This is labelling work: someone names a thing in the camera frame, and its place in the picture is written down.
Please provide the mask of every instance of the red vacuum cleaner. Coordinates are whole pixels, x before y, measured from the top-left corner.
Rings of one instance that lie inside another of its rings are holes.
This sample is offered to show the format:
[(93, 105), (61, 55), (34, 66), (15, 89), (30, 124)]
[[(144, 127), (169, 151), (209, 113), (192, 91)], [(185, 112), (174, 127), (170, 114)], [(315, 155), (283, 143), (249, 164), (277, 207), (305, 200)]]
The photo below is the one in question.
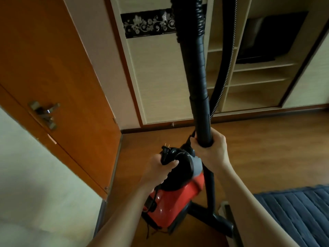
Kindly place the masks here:
[[(190, 136), (194, 137), (197, 133), (197, 140), (203, 147), (212, 145), (210, 120), (223, 94), (234, 50), (237, 0), (222, 0), (222, 2), (222, 61), (209, 101), (203, 48), (205, 18), (202, 12), (202, 0), (171, 0), (195, 124), (195, 131)], [(179, 164), (161, 185), (155, 187), (144, 204), (142, 218), (147, 224), (156, 230), (167, 228), (168, 233), (171, 234), (189, 214), (226, 236), (232, 237), (232, 223), (214, 213), (214, 174), (202, 164), (200, 158), (195, 156), (190, 137), (180, 148), (163, 146), (161, 155), (163, 165), (175, 159), (179, 160)], [(207, 208), (192, 202), (204, 185), (207, 192)]]

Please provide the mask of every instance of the wooden door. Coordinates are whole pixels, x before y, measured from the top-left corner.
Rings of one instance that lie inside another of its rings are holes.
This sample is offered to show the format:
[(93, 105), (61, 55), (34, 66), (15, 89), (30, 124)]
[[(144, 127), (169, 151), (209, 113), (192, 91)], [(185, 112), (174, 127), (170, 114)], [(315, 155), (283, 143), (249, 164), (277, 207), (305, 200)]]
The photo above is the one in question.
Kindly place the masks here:
[[(0, 84), (106, 191), (121, 133), (64, 1), (0, 0), (0, 7)], [(31, 101), (60, 103), (55, 130)]]

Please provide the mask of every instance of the door lever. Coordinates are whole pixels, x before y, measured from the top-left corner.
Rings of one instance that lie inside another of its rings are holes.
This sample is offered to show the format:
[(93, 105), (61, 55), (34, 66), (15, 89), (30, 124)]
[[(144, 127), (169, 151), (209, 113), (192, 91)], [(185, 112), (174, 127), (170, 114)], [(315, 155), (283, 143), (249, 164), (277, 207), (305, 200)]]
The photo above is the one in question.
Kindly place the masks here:
[(54, 130), (56, 129), (57, 125), (53, 121), (53, 117), (50, 115), (55, 109), (60, 107), (60, 103), (56, 103), (52, 107), (48, 109), (43, 109), (42, 106), (40, 106), (39, 102), (32, 101), (29, 103), (30, 108), (32, 108), (33, 111), (36, 112), (36, 114), (47, 124), (47, 126)]

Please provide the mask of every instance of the blue quilted bedding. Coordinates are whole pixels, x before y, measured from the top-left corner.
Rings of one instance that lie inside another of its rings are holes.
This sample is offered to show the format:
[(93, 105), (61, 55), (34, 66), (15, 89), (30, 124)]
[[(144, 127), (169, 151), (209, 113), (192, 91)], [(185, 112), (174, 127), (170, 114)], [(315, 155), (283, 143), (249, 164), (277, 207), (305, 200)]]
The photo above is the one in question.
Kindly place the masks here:
[(329, 246), (329, 186), (259, 193), (255, 197), (301, 247)]

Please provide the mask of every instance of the hand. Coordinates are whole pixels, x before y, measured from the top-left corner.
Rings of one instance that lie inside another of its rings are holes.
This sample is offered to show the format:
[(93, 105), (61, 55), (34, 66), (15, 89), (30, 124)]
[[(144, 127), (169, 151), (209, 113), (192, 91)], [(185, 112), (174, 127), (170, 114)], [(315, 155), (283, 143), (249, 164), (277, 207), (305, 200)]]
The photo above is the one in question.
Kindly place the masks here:
[(168, 173), (170, 173), (170, 171), (179, 163), (178, 160), (174, 160), (163, 166), (160, 160), (160, 154), (155, 154), (150, 158), (147, 168), (140, 181), (142, 186), (150, 189), (150, 193), (153, 192), (154, 187), (163, 183), (163, 181), (168, 177)]
[(211, 147), (203, 148), (199, 145), (196, 138), (191, 137), (191, 147), (195, 150), (195, 155), (201, 158), (203, 164), (213, 173), (222, 168), (231, 167), (227, 153), (227, 144), (225, 136), (211, 128), (214, 143)]

